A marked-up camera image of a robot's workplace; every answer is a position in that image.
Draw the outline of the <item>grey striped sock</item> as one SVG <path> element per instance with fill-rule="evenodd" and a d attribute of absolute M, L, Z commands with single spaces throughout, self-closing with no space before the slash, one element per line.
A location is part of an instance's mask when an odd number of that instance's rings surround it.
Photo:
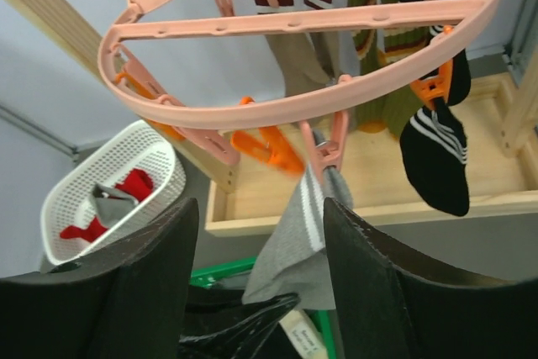
<path fill-rule="evenodd" d="M 323 176 L 319 182 L 313 168 L 306 167 L 277 227 L 256 258 L 242 297 L 245 304 L 296 293 L 301 309 L 335 309 L 325 249 L 324 200 L 335 198 L 351 208 L 353 199 L 335 167 L 325 168 Z"/>
<path fill-rule="evenodd" d="M 95 184 L 89 196 L 100 224 L 110 229 L 129 214 L 139 201 L 132 195 L 115 187 Z"/>

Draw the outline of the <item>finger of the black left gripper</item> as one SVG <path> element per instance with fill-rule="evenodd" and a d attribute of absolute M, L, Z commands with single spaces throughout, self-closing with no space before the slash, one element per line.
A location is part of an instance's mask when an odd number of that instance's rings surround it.
<path fill-rule="evenodd" d="M 254 358 L 279 321 L 299 303 L 295 293 L 244 304 L 239 291 L 216 302 L 189 299 L 177 345 L 179 358 Z"/>

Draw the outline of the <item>red sock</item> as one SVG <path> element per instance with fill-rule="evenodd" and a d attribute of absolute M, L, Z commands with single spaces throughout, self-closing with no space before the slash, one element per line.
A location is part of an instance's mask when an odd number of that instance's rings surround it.
<path fill-rule="evenodd" d="M 60 232 L 60 238 L 63 240 L 81 239 L 88 243 L 93 243 L 100 236 L 108 231 L 97 216 L 94 216 L 86 228 L 80 228 L 75 225 L 69 225 Z"/>
<path fill-rule="evenodd" d="M 114 187 L 141 203 L 153 193 L 154 183 L 147 172 L 134 168 L 122 182 L 117 183 Z"/>

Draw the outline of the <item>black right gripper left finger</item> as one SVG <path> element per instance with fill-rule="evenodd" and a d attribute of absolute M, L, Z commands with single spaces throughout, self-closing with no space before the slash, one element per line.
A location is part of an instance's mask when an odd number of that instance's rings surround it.
<path fill-rule="evenodd" d="M 3 358 L 173 358 L 198 239 L 198 203 L 50 272 L 1 281 Z"/>

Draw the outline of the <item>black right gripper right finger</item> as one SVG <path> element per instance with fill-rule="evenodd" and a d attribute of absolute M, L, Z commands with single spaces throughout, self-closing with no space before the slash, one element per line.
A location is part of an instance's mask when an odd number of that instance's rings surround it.
<path fill-rule="evenodd" d="M 324 201 L 324 237 L 346 357 L 536 357 L 534 278 L 454 267 L 333 198 Z"/>

